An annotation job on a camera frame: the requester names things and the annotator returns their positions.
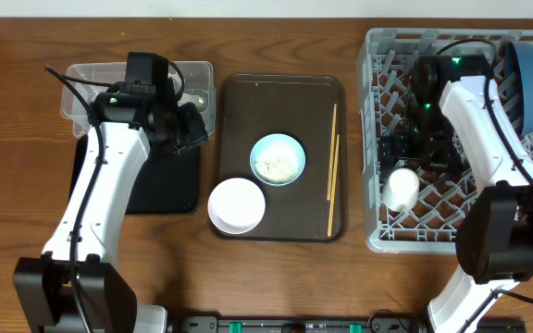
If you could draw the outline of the white cup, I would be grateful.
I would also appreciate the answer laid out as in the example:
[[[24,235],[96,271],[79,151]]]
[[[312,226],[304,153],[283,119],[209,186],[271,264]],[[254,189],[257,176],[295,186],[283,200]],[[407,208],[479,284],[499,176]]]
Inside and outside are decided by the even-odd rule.
[[[382,202],[393,212],[405,212],[418,201],[419,177],[409,168],[398,168],[388,176],[382,190]]]

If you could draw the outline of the light blue rice bowl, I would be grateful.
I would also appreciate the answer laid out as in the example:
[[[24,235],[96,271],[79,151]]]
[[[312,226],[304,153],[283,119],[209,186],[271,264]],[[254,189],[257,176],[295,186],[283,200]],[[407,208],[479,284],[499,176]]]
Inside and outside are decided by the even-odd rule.
[[[249,163],[253,174],[263,183],[283,187],[303,174],[306,154],[303,146],[292,136],[273,133],[254,144]]]

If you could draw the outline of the wooden chopstick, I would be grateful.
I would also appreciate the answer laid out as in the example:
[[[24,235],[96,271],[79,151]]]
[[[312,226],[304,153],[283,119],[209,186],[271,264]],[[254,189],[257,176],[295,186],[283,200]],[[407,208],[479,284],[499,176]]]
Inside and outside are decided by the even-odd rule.
[[[327,187],[327,201],[331,200],[331,188],[332,188],[332,172],[334,165],[334,155],[335,155],[335,138],[336,138],[336,122],[337,122],[337,104],[333,106],[332,114],[332,123],[331,123],[331,133],[330,133],[330,149],[329,149],[329,160],[328,160],[328,187]]]
[[[338,172],[338,161],[339,161],[339,150],[340,150],[340,134],[337,134],[334,141],[333,154],[331,158],[331,168],[330,168],[330,191],[329,191],[329,210],[328,210],[328,228],[327,236],[332,236],[333,220],[334,220],[334,207],[335,207],[335,197],[336,197],[336,184],[337,184],[337,172]]]

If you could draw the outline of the dark blue bowl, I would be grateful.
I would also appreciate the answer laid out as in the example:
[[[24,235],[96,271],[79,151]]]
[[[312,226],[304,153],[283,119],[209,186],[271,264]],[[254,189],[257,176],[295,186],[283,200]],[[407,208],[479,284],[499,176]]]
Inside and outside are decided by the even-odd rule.
[[[522,138],[533,133],[533,45],[509,42],[505,48],[504,70],[506,77],[514,74],[514,86],[510,91],[519,101],[510,111],[517,135]]]

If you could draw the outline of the white napkin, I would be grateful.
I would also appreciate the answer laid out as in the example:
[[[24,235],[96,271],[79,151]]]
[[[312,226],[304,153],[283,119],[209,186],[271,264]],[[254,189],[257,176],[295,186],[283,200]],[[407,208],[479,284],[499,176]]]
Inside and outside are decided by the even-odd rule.
[[[208,97],[202,93],[184,93],[179,100],[179,105],[185,105],[188,103],[193,104],[198,112],[204,112],[208,107]]]

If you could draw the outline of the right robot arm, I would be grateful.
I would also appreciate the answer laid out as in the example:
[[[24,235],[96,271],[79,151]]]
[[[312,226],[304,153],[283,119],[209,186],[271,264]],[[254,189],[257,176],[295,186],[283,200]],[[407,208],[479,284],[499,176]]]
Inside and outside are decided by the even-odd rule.
[[[423,55],[410,71],[407,127],[378,144],[385,204],[410,204],[397,167],[455,174],[469,167],[477,198],[458,228],[458,266],[420,322],[426,332],[474,332],[502,296],[533,277],[533,160],[500,101],[483,55]]]

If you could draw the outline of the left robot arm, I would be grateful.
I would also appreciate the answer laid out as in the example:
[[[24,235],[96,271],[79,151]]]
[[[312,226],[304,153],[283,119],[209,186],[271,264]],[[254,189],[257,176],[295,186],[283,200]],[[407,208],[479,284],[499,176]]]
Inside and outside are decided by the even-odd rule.
[[[140,304],[115,264],[133,185],[151,154],[187,153],[208,138],[175,62],[131,52],[122,81],[88,102],[78,79],[52,67],[83,106],[87,152],[68,207],[38,257],[18,259],[13,284],[33,332],[171,332],[165,307]]]

